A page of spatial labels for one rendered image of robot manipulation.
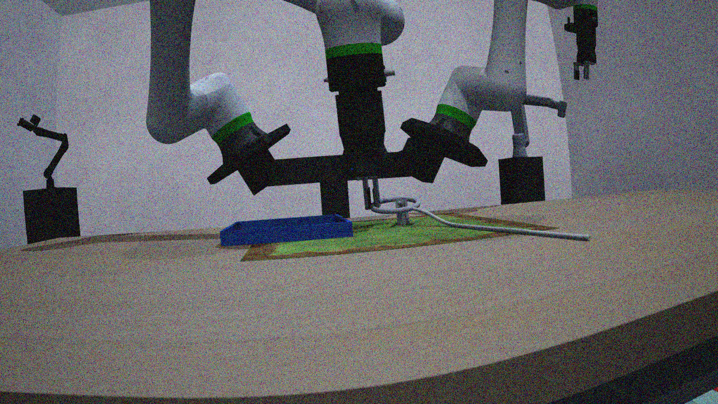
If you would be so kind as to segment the blue tray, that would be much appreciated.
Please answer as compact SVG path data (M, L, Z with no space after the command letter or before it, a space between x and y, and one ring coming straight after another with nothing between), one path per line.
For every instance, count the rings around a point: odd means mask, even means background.
M220 232L220 241L221 246L258 245L348 236L352 236L352 222L333 214L236 222Z

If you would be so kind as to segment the white ring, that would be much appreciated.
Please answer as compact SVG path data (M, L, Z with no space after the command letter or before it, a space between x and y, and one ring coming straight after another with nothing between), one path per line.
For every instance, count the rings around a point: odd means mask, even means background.
M375 212L377 214L403 214L405 212L410 212L410 210L412 210L413 207L418 208L421 205L421 202L419 199L415 199L415 198L409 197L409 196L394 196L394 197L389 197L386 199L380 199L380 204L386 204L389 202L394 202L395 199L404 199L404 198L406 198L407 201L413 202L415 204L408 205L406 207L402 207L402 208L398 208L398 209L380 209L380 208L375 207L374 202L372 202L372 204L370 204L370 210L372 210L373 212Z

